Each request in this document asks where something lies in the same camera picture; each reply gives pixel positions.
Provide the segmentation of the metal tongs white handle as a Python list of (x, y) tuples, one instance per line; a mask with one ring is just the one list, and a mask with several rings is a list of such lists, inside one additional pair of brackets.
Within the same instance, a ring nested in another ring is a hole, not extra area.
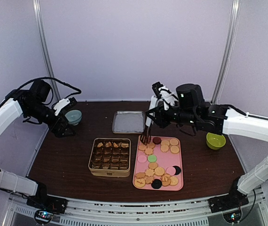
[[(152, 96), (150, 99), (149, 110), (155, 108), (157, 105), (158, 105), (158, 98), (156, 96)], [(145, 129), (140, 136), (140, 141), (145, 145), (150, 143), (150, 140), (151, 140), (150, 131), (151, 131), (152, 124), (153, 124), (153, 120), (149, 116), (147, 116), (146, 122), (145, 122)]]

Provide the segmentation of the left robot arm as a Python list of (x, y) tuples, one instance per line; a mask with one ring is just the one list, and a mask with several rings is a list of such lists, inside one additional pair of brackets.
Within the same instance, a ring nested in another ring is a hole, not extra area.
[(26, 171), (43, 129), (49, 129), (58, 138), (75, 134), (65, 113), (76, 105), (74, 96), (81, 93), (63, 82), (74, 92), (55, 104), (48, 103), (52, 88), (47, 80), (47, 77), (30, 80), (8, 93), (0, 103), (0, 190), (32, 197), (41, 209), (51, 205), (51, 198), (46, 186), (27, 178)]

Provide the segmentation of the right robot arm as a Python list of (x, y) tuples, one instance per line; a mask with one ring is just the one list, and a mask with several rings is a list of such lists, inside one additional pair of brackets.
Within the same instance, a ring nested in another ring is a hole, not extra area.
[[(140, 141), (151, 142), (153, 123), (164, 129), (171, 123), (179, 127), (190, 126), (217, 135), (238, 135), (268, 142), (268, 117), (245, 113), (232, 105), (214, 105), (206, 102), (197, 84), (182, 84), (171, 92), (160, 82), (152, 85), (146, 124)], [(268, 180), (268, 155), (248, 173), (233, 181), (225, 196), (227, 207), (236, 207), (253, 189)]]

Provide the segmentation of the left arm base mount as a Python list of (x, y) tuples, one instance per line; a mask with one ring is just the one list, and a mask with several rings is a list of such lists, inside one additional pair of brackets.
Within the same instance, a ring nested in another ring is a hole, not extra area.
[(64, 214), (68, 201), (64, 198), (47, 196), (45, 201), (38, 200), (34, 197), (27, 198), (26, 204), (37, 209), (47, 210), (54, 214)]

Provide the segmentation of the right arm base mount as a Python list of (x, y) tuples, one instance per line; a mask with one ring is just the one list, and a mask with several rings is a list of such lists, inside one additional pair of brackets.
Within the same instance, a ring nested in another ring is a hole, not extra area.
[(210, 198), (208, 202), (211, 212), (216, 213), (247, 205), (249, 200), (247, 197), (238, 198), (236, 196), (224, 195)]

